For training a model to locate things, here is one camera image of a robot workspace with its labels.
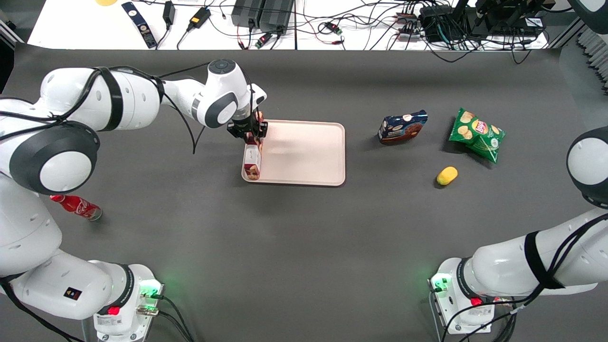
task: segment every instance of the pink tray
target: pink tray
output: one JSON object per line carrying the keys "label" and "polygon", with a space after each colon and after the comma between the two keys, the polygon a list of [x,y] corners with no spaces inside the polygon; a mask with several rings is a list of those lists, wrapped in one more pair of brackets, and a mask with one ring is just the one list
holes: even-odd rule
{"label": "pink tray", "polygon": [[340,186],[346,180],[344,126],[335,122],[268,121],[259,180],[250,183]]}

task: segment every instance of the coca-cola bottle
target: coca-cola bottle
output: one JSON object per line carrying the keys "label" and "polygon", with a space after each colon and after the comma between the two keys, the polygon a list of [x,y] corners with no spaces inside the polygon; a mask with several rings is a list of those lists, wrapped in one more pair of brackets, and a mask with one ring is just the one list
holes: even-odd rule
{"label": "coca-cola bottle", "polygon": [[50,199],[61,204],[63,209],[82,216],[90,221],[95,221],[102,216],[102,209],[91,202],[73,195],[53,195]]}

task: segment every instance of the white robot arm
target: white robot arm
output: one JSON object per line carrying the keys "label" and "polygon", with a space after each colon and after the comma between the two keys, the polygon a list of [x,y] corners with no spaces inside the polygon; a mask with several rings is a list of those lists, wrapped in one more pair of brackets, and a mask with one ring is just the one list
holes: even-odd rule
{"label": "white robot arm", "polygon": [[[444,326],[449,333],[471,333],[494,318],[495,298],[570,295],[608,281],[608,127],[578,137],[567,168],[583,198],[598,208],[554,228],[480,247],[472,257],[444,261],[430,279]],[[582,226],[588,230],[566,254],[563,243]],[[556,253],[565,255],[549,274]],[[479,305],[479,307],[459,311]],[[489,332],[489,326],[480,332]]]}
{"label": "white robot arm", "polygon": [[96,131],[146,127],[162,104],[209,128],[233,120],[235,136],[250,131],[264,91],[231,60],[215,60],[208,71],[204,85],[127,67],[57,69],[36,103],[0,98],[0,293],[54,316],[94,315],[105,341],[145,339],[156,300],[142,294],[162,285],[143,265],[87,262],[59,250],[61,231],[39,194],[78,189],[95,168]]}

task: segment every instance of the red light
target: red light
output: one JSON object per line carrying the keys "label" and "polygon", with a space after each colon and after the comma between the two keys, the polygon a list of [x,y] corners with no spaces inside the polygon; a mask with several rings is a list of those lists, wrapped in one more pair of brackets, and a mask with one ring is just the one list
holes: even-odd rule
{"label": "red light", "polygon": [[108,315],[116,316],[120,312],[120,308],[117,306],[113,306],[108,309]]}

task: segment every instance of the chips bag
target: chips bag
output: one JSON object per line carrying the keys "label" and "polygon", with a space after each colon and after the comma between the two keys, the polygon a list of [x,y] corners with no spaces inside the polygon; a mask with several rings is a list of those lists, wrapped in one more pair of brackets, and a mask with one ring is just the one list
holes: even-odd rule
{"label": "chips bag", "polygon": [[505,135],[505,131],[460,108],[449,140],[466,144],[471,150],[496,164],[498,148]]}

